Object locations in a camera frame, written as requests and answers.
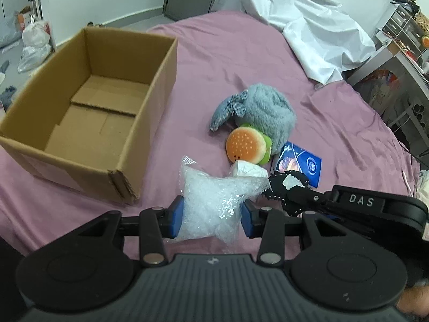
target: white plastic bag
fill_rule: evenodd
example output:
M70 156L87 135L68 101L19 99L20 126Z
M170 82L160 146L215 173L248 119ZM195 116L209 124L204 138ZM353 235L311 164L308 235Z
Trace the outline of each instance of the white plastic bag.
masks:
M51 36L46 32L47 22L38 21L34 22L32 17L31 24L29 24L24 31L22 32L22 40L24 41L25 46L32 47L43 47L48 44Z
M15 18L15 15L10 15L0 22L0 47L10 45L21 37L22 32L15 27Z
M429 206L429 171L420 171L416 184L416 198Z
M24 47L22 49L22 58L18 64L18 73L37 68L41 65L48 55L51 53L51 45L44 45L42 47Z

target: box flap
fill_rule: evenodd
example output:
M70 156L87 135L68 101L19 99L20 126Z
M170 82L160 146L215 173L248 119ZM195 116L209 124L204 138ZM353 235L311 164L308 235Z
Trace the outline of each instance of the box flap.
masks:
M137 115L148 85L91 75L72 98L72 103Z
M45 151L101 170L115 170L134 117L72 105Z
M70 162L1 136L0 143L21 167L33 175L55 183L62 182L57 179L59 175L62 178L68 176L69 181L73 180L74 183L68 182L66 186L76 188L78 191L84 191L92 197L119 203L123 202L122 196L117 191L109 172L106 170L98 170Z
M30 12L31 11L31 7L30 6L25 6L22 10L21 10L21 12L20 13L27 13L27 12Z

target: gray floor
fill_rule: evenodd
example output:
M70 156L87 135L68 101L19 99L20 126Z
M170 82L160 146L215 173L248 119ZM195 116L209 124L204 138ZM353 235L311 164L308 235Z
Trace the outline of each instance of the gray floor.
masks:
M123 29L144 32L152 27L155 27L156 25L168 24L172 22L173 20L161 15L161 16L152 17L146 20L141 20L134 24L127 25L123 27ZM24 44L21 40L19 46L12 48L11 50L7 51L5 54L2 54L0 52L0 66L6 60L9 60L10 62L9 68L6 71L6 78L4 79L3 83L0 85L0 93L3 93L5 89L9 86L15 86L19 92L20 90L22 90L25 83L30 78L31 74L34 72L34 70L30 70L28 72L18 74L18 71L17 71L18 63L21 59L23 46Z

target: small cardboard box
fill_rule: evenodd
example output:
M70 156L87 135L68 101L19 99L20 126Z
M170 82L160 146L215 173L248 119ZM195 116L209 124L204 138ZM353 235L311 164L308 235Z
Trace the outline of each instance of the small cardboard box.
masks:
M17 30L24 31L27 25L31 22L31 9L29 6L25 7L21 12L16 15Z
M35 176L132 204L176 68L174 38L83 29L27 83L0 144Z

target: pink bedsheet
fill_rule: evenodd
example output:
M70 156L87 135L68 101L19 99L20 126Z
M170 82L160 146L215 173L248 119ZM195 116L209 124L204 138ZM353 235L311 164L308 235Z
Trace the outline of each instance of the pink bedsheet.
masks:
M98 201L37 179L0 148L0 236L28 253L113 209L124 216L168 206L179 191L181 159L188 155L215 176L230 168L224 146L228 130L212 134L213 111L227 96L253 83L276 87L290 100L297 125L295 144L322 158L319 190L334 184L407 194L404 170L413 188L419 166L403 151L380 117L344 81L314 90L283 36L272 27L237 12L217 12L163 25L154 32L179 38L177 81L157 131L134 207ZM260 240L241 231L237 251L255 252ZM126 253L137 257L137 242ZM296 242L288 256L297 252ZM216 253L216 239L167 246L171 253Z

